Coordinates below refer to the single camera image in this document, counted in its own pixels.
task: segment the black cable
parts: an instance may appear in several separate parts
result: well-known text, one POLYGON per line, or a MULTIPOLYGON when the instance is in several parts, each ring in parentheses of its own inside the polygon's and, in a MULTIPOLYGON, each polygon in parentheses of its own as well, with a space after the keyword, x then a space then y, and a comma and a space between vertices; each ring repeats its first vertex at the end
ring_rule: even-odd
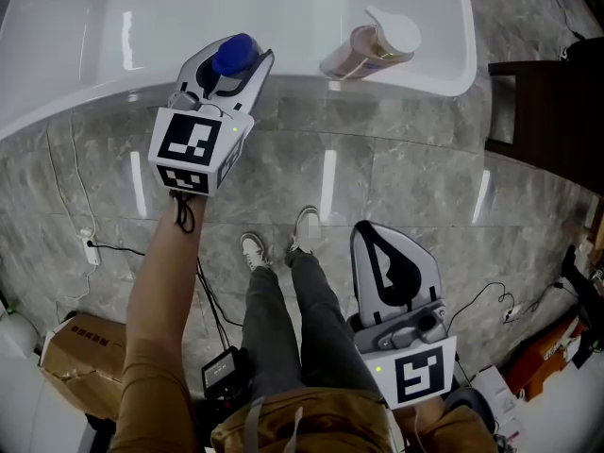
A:
POLYGON ((576 30, 573 30, 571 28, 571 26, 568 24, 568 16, 566 15, 566 10, 564 9, 564 7, 562 6, 562 4, 560 3, 560 0, 556 0, 556 3, 558 4, 558 7, 560 7, 560 10, 562 11, 563 15, 564 15, 564 24, 566 25, 566 28, 568 28, 568 30, 570 30, 570 32, 580 41, 584 41, 585 37, 583 37, 581 34, 579 34, 576 30))
POLYGON ((478 294, 472 299, 472 302, 470 302, 469 304, 466 304, 465 306, 463 306, 461 309, 459 309, 457 312, 455 312, 455 314, 453 315, 453 317, 451 317, 451 322, 449 322, 449 327, 446 329, 446 333, 448 335, 449 330, 451 330, 451 326, 453 325, 453 321, 457 318, 458 315, 460 315, 464 310, 466 310, 468 307, 470 307, 472 304, 474 304, 478 298, 482 295, 482 293, 484 291, 486 291, 489 287, 491 287, 492 285, 501 285, 501 287, 503 287, 503 294, 500 295, 497 299, 498 302, 503 302, 505 300, 505 298, 507 296, 509 296, 512 299, 512 307, 510 308, 510 310, 513 310, 514 306, 516 305, 516 300, 513 298, 513 295, 506 292, 506 285, 503 282, 491 282, 488 283, 484 286, 484 288, 478 292, 478 294))
MULTIPOLYGON (((177 215, 179 217, 182 217, 182 220, 175 220, 175 223, 177 223, 180 226, 180 228, 182 229, 182 231, 184 233, 191 233, 194 230, 194 218, 193 218, 193 211, 191 210, 189 205, 186 203, 187 201, 188 201, 188 199, 186 201, 182 201, 182 202, 178 201, 177 215), (191 215, 191 221, 193 222, 193 228, 190 231, 188 231, 189 229, 186 228, 186 222, 188 220, 189 214, 191 215)), ((131 252, 131 253, 134 253, 141 257, 144 257, 144 255, 145 255, 143 252, 139 252, 138 250, 134 250, 132 248, 127 248, 127 247, 122 247, 122 246, 113 246, 113 245, 98 245, 98 244, 94 244, 91 240, 88 240, 86 242, 86 245, 89 247, 93 247, 93 248, 108 248, 110 250, 131 252)), ((216 295, 214 294, 213 290, 211 289, 210 284, 208 283, 208 280, 206 279, 206 276, 204 275, 204 271, 201 268, 201 260, 199 259, 199 257, 197 257, 197 264, 195 265, 195 274, 197 275, 197 278, 199 279, 199 282, 201 283, 201 286, 203 287, 204 292, 206 293, 206 296, 208 298, 208 302, 210 304, 210 309, 211 309, 212 315, 214 316, 214 321, 216 323, 216 329, 218 330, 218 336, 220 337, 220 342, 223 345, 223 349, 227 350, 227 348, 230 347, 230 340, 228 339, 227 330, 223 326, 216 309, 218 309, 220 311, 220 313, 223 316, 223 319, 226 322, 228 322, 229 324, 232 324, 233 326, 237 326, 237 327, 242 327, 243 324, 238 324, 237 322, 233 322, 227 318, 225 311, 223 310, 220 303, 218 302, 216 295)), ((201 304, 201 297, 199 296, 199 292, 197 292, 197 297, 199 298, 199 301, 201 304)))
POLYGON ((574 298, 576 298, 577 300, 579 300, 579 296, 576 295, 573 291, 568 290, 566 287, 564 287, 562 285, 562 288, 565 289, 569 294, 571 294, 574 298))
POLYGON ((564 284, 561 282, 552 282, 549 285, 546 285, 544 290, 540 293, 539 297, 537 297, 537 300, 535 300, 532 304, 530 304, 527 309, 525 310, 525 313, 528 312, 529 310, 532 313, 535 313, 537 311, 537 309, 539 309, 539 306, 541 305, 541 301, 544 299, 545 295, 547 294, 547 292, 549 291, 549 289, 551 289, 552 287, 554 287, 555 289, 565 289, 569 294, 571 294, 574 298, 576 298, 577 300, 579 300, 579 297, 574 295, 571 291, 569 291, 566 287, 564 287, 564 284))
POLYGON ((92 248, 110 248, 111 250, 119 250, 119 251, 123 251, 123 252, 132 252, 135 253, 136 255, 140 255, 141 257, 144 257, 144 253, 143 252, 139 252, 137 250, 133 250, 132 248, 127 248, 125 246, 112 246, 112 245, 97 245, 95 243, 92 243, 92 241, 88 240, 86 242, 87 246, 90 246, 92 248))
POLYGON ((226 322, 228 322, 229 324, 232 324, 233 326, 243 327, 243 324, 233 322, 227 318, 225 311, 223 310, 221 305, 218 303, 218 300, 216 299, 216 295, 214 294, 214 291, 210 287, 210 283, 206 280, 206 276, 204 275, 204 271, 201 268, 201 261, 199 260, 199 258, 197 258, 197 271, 198 271, 198 274, 200 275, 199 281, 201 282, 201 285, 204 287, 204 289, 207 289, 207 291, 210 293, 210 295, 214 299, 214 302, 216 303, 216 307, 218 307, 218 310, 222 314, 223 319, 225 319, 226 322))
POLYGON ((472 383, 470 382, 470 379, 468 379, 468 376, 465 374, 465 371, 463 370, 463 366, 461 366, 461 362, 459 359, 456 359, 457 365, 460 366, 461 372, 463 373, 463 377, 465 378, 466 381, 468 381, 468 386, 472 386, 472 383))
POLYGON ((170 190, 170 196, 176 201, 174 223, 179 225, 184 233, 193 233, 193 230, 195 230, 195 217, 193 210, 189 206, 189 201, 195 198, 196 195, 170 190), (187 222, 189 221, 191 222, 190 228, 187 227, 187 222))

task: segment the cardboard box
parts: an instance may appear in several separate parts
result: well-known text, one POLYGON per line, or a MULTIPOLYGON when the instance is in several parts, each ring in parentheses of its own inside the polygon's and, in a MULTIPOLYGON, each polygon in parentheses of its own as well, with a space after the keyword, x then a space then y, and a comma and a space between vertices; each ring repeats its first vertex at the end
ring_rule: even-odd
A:
POLYGON ((126 326, 80 313, 63 325, 42 352, 48 381, 75 408, 117 419, 126 357, 126 326))

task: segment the bathtub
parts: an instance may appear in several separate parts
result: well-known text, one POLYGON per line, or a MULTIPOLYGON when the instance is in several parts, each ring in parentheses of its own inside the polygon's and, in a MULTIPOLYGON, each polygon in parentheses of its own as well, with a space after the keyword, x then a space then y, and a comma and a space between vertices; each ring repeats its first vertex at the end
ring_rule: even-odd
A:
POLYGON ((101 97, 169 92, 182 63, 207 44, 246 32, 276 62, 268 92, 459 95, 477 68, 470 0, 10 0, 0 30, 0 139, 101 97), (319 62, 367 5, 420 27, 410 62, 363 81, 329 81, 319 62))

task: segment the power strip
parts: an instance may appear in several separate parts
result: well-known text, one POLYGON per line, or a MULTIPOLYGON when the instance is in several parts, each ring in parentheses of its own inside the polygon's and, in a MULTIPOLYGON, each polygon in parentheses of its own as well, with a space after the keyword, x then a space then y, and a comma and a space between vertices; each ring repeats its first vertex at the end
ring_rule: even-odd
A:
POLYGON ((84 246, 84 255, 90 265, 100 265, 101 259, 98 255, 96 248, 88 246, 88 241, 94 243, 94 237, 92 236, 92 230, 89 228, 82 228, 79 230, 80 239, 84 246))

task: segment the orange object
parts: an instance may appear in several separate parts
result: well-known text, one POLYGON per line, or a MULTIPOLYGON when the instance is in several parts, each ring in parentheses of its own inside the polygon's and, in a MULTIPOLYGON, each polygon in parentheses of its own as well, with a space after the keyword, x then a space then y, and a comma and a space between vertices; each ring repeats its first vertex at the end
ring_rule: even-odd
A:
POLYGON ((581 321, 575 326, 575 314, 547 332, 543 337, 527 347, 524 353, 513 362, 513 365, 503 375, 513 394, 519 395, 525 390, 528 401, 539 395, 544 389, 544 382, 552 374, 566 367, 563 349, 559 345, 562 336, 577 337, 583 330, 581 321))

